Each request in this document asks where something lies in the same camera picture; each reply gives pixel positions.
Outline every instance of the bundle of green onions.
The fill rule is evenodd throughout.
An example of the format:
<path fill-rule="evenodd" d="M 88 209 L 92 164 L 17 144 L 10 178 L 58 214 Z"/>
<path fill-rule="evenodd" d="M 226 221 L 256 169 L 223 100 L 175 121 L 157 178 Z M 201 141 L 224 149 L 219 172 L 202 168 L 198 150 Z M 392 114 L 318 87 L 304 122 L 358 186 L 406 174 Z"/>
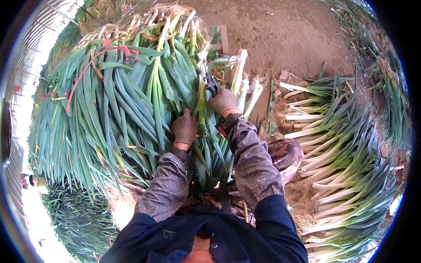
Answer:
<path fill-rule="evenodd" d="M 117 238 L 108 201 L 95 191 L 93 203 L 83 188 L 70 188 L 47 180 L 49 194 L 42 203 L 51 225 L 67 251 L 82 263 L 97 263 Z"/>
<path fill-rule="evenodd" d="M 199 136 L 192 146 L 196 169 L 187 176 L 201 191 L 227 179 L 233 156 L 206 103 L 202 76 L 209 44 L 195 13 L 156 5 L 145 17 L 135 15 L 124 30 L 107 25 L 85 36 L 50 74 L 29 138 L 33 168 L 54 181 L 67 177 L 92 194 L 94 187 L 106 194 L 105 185 L 120 189 L 120 178 L 147 187 L 159 156 L 171 148 L 172 121 L 189 108 Z M 228 59 L 237 64 L 235 94 L 244 89 L 246 58 L 241 50 Z"/>
<path fill-rule="evenodd" d="M 305 153 L 302 180 L 296 183 L 312 189 L 315 225 L 303 232 L 310 262 L 356 262 L 368 253 L 384 231 L 380 224 L 397 192 L 391 157 L 381 162 L 367 106 L 358 105 L 345 81 L 323 78 L 306 88 L 280 83 L 296 90 L 284 98 L 298 91 L 310 94 L 289 103 L 286 119 L 296 131 L 285 135 Z"/>
<path fill-rule="evenodd" d="M 383 113 L 386 141 L 390 141 L 393 146 L 400 149 L 410 147 L 409 115 L 407 113 L 409 104 L 405 90 L 405 76 L 400 62 L 395 58 L 393 52 L 380 50 L 367 29 L 366 24 L 370 21 L 371 26 L 378 29 L 380 38 L 386 35 L 373 11 L 358 1 L 323 0 L 320 2 L 330 9 L 330 13 L 339 20 L 342 30 L 348 35 L 348 37 L 344 37 L 344 40 L 348 44 L 358 71 L 365 77 L 363 81 L 366 82 L 366 86 L 372 86 L 372 81 L 377 83 L 370 87 L 371 89 L 376 88 L 373 89 L 373 97 L 378 96 L 376 93 L 378 89 L 384 97 L 386 104 L 378 108 L 378 111 Z"/>

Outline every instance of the jacket logo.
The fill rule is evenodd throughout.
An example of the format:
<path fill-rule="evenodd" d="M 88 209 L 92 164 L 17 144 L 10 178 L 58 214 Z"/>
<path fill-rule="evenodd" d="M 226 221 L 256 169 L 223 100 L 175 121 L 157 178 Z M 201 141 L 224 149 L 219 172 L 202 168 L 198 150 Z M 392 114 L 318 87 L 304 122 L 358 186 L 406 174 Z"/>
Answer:
<path fill-rule="evenodd" d="M 164 237 L 167 238 L 167 239 L 172 239 L 173 234 L 177 233 L 177 232 L 172 232 L 172 231 L 169 231 L 169 230 L 166 230 L 166 229 L 164 229 L 163 232 L 164 232 Z"/>

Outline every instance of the brown glove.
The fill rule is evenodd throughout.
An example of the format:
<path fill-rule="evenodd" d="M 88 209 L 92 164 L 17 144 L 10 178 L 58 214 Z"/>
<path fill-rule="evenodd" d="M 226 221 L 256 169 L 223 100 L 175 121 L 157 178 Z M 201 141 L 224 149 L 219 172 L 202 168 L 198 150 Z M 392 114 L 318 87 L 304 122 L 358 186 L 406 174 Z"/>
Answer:
<path fill-rule="evenodd" d="M 184 109 L 184 114 L 178 117 L 171 127 L 174 133 L 175 143 L 186 143 L 191 145 L 196 139 L 196 119 L 191 116 L 190 109 Z"/>
<path fill-rule="evenodd" d="M 228 89 L 218 87 L 218 93 L 215 98 L 209 99 L 210 107 L 216 112 L 222 115 L 224 111 L 228 109 L 237 109 L 237 98 Z"/>

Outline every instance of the red tag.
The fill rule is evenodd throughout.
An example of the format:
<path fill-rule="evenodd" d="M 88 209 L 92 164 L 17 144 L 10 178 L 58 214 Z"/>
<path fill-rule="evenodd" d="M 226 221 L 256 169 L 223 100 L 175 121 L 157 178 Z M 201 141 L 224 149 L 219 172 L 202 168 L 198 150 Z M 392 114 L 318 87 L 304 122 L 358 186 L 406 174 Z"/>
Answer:
<path fill-rule="evenodd" d="M 217 126 L 216 129 L 218 130 L 218 132 L 224 137 L 226 138 L 227 134 L 225 133 L 224 129 L 221 126 Z"/>

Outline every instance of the dirt floor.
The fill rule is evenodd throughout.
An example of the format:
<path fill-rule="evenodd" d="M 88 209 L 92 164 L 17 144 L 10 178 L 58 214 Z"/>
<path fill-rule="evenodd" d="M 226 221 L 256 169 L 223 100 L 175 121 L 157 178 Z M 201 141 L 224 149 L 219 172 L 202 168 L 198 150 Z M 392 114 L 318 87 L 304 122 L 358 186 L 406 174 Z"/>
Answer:
<path fill-rule="evenodd" d="M 298 76 L 315 77 L 324 61 L 325 73 L 353 74 L 348 48 L 336 19 L 316 1 L 307 0 L 180 0 L 194 7 L 207 27 L 225 24 L 230 54 L 248 50 L 245 71 L 257 74 L 282 69 Z M 269 89 L 255 105 L 250 120 L 266 116 Z"/>

